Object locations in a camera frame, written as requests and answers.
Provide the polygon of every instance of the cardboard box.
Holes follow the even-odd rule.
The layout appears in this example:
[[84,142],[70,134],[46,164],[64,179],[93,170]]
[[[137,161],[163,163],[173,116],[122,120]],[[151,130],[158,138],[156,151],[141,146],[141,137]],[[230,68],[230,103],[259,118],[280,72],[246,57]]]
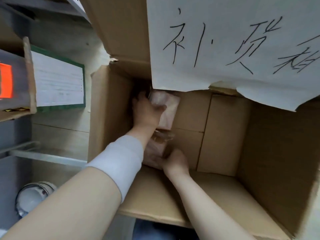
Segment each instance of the cardboard box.
[[[81,3],[107,52],[118,59],[100,67],[92,78],[95,96],[91,100],[88,153],[92,160],[130,129],[128,107],[135,78],[151,78],[148,21],[146,0]],[[215,91],[224,94],[223,90]],[[200,139],[186,135],[203,133],[204,128],[196,167],[203,170],[210,165],[210,171],[216,173],[194,170],[194,180],[257,239],[297,238],[319,186],[319,101],[308,102],[294,113],[255,102],[250,105],[230,94],[237,95],[228,91],[227,95],[213,96],[208,103],[197,102],[190,108],[182,105],[177,114],[182,113],[179,116],[183,118],[184,110],[195,119],[176,122],[175,128],[185,130],[176,145],[188,143],[197,151]],[[163,172],[147,166],[137,174],[119,213],[190,227],[172,184]]]
[[22,116],[34,114],[37,112],[36,104],[36,83],[34,79],[33,63],[30,51],[30,43],[27,37],[20,39],[13,30],[6,25],[0,17],[0,49],[22,56],[26,61],[27,79],[30,95],[30,111],[5,112],[0,111],[0,122],[17,119]]

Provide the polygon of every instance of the white paper sign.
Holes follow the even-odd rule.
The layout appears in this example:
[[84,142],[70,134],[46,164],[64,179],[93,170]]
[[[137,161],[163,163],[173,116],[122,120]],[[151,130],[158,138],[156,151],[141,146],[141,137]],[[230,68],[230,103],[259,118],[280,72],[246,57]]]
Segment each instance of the white paper sign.
[[84,103],[83,70],[31,51],[37,107]]
[[294,111],[320,94],[320,0],[147,0],[152,84],[237,89]]

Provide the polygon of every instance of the plastic bag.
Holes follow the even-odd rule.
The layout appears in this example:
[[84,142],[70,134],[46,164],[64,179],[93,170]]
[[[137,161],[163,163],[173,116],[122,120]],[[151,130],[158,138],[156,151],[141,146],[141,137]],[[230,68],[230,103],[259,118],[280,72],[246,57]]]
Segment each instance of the plastic bag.
[[173,137],[174,134],[172,132],[156,130],[146,145],[142,164],[161,170],[163,153],[166,149],[167,142],[172,140]]
[[151,104],[166,105],[157,129],[171,130],[176,115],[180,98],[161,90],[152,90],[149,96]]

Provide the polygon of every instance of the right hand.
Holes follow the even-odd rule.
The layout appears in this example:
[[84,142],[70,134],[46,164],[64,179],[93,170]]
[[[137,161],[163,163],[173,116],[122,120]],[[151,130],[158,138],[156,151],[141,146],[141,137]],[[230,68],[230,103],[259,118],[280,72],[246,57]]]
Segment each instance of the right hand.
[[170,181],[183,176],[190,176],[186,156],[179,149],[174,149],[168,159],[162,161],[163,171]]

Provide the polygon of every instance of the white arm sleeve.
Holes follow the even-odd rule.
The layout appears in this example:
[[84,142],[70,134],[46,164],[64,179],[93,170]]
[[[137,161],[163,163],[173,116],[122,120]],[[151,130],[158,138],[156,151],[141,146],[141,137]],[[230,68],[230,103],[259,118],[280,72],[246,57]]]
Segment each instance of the white arm sleeve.
[[133,136],[124,135],[110,143],[86,166],[106,173],[118,186],[123,202],[136,174],[141,169],[142,160],[141,142]]

